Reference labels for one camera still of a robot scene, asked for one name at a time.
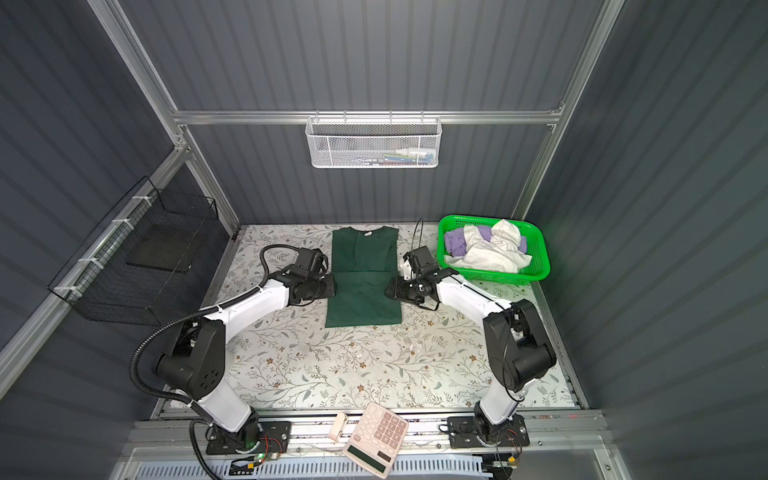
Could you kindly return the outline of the dark green t shirt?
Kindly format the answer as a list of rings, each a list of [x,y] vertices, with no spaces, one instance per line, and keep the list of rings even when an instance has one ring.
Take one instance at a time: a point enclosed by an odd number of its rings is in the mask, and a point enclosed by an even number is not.
[[[325,326],[347,328],[397,325],[402,322],[400,303],[386,296],[398,273],[399,231],[392,227],[332,233],[331,271],[335,295],[328,300]]]

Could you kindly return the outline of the green plastic laundry basket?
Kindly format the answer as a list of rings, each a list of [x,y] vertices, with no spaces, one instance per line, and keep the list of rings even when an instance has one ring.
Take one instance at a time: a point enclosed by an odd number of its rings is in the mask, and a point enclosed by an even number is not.
[[[442,218],[438,227],[438,244],[436,259],[440,266],[443,268],[452,268],[444,259],[446,253],[443,245],[443,235],[454,228],[459,228],[464,225],[486,225],[493,226],[498,220],[506,220],[516,225],[521,234],[527,237],[529,255],[533,256],[531,264],[524,268],[520,273],[509,274],[484,270],[473,270],[463,268],[453,268],[458,271],[460,275],[468,280],[482,280],[490,281],[500,284],[510,285],[528,285],[534,281],[540,281],[547,277],[550,273],[550,262],[545,246],[545,241],[542,232],[533,224],[507,220],[507,219],[495,219],[484,217],[472,217],[461,215],[449,215]]]

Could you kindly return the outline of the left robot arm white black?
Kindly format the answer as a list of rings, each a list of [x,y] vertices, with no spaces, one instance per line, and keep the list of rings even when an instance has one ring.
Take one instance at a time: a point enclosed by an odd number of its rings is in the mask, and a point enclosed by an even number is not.
[[[264,268],[260,283],[184,321],[176,344],[154,368],[182,393],[183,403],[230,433],[244,430],[256,414],[225,380],[228,342],[271,313],[335,295],[327,256],[319,249],[273,244],[260,251],[259,260]]]

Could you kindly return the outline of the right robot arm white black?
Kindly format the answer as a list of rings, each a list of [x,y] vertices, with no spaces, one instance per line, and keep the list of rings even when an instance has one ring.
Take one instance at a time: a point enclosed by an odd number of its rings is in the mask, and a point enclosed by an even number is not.
[[[473,285],[457,270],[442,268],[430,250],[407,252],[385,295],[422,310],[427,299],[475,321],[484,334],[493,375],[489,390],[474,407],[470,427],[451,427],[455,438],[472,434],[483,445],[508,439],[520,443],[513,429],[516,410],[530,388],[557,363],[557,355],[535,305],[512,302]]]

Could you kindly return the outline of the purple t shirt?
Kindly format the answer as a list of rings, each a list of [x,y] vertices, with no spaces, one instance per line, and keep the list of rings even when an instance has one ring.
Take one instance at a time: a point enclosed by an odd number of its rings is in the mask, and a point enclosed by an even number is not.
[[[501,229],[501,233],[511,235],[513,244],[517,250],[526,254],[528,251],[527,237],[522,235],[519,228],[511,224],[509,229]],[[468,240],[475,239],[477,236],[486,242],[493,238],[494,230],[485,225],[465,225],[461,228],[455,228],[446,232],[443,236],[444,247],[448,255],[452,257],[462,257],[467,253]]]

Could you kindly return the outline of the white t shirt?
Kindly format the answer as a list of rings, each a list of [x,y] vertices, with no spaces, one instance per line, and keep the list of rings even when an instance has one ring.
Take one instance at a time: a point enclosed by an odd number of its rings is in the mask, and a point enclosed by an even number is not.
[[[513,244],[511,235],[500,232],[501,229],[509,229],[509,221],[498,220],[492,227],[493,238],[486,242],[477,236],[468,240],[467,253],[462,257],[452,257],[444,254],[445,262],[452,268],[493,271],[509,274],[520,273],[527,268],[533,256],[522,254]]]

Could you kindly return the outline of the white bottle in basket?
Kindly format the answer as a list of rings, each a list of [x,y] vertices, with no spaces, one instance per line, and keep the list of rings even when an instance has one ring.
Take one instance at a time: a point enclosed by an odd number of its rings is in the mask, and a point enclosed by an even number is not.
[[[410,148],[403,148],[403,149],[397,149],[395,151],[395,154],[402,157],[409,157],[409,158],[415,158],[419,161],[427,161],[428,159],[432,159],[435,157],[437,153],[437,150],[434,148],[420,148],[420,147],[410,147]]]

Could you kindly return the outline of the small white eraser block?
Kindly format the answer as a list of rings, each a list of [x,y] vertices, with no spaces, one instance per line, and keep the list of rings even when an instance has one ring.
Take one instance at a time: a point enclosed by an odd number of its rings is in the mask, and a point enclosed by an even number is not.
[[[347,424],[348,417],[345,413],[340,412],[334,418],[334,422],[328,433],[328,438],[333,442],[338,442],[342,436],[343,430]]]

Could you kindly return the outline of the pink white calculator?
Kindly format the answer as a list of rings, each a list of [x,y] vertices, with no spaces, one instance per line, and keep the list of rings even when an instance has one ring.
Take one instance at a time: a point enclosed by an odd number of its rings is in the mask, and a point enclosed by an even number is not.
[[[377,404],[369,403],[342,454],[379,479],[391,473],[408,432],[409,422]]]

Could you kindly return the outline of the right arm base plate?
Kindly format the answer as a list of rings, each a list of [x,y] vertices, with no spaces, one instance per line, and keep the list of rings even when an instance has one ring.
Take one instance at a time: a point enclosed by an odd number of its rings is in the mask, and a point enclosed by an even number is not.
[[[514,414],[498,425],[481,425],[473,416],[451,416],[438,426],[447,434],[453,449],[466,448],[514,448],[530,445],[528,429],[524,418]]]

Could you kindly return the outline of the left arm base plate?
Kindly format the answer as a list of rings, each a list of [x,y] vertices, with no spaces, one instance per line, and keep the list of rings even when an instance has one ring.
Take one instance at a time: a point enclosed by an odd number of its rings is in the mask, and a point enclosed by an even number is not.
[[[213,425],[205,433],[208,455],[282,454],[287,450],[292,424],[288,421],[249,421],[238,432]]]

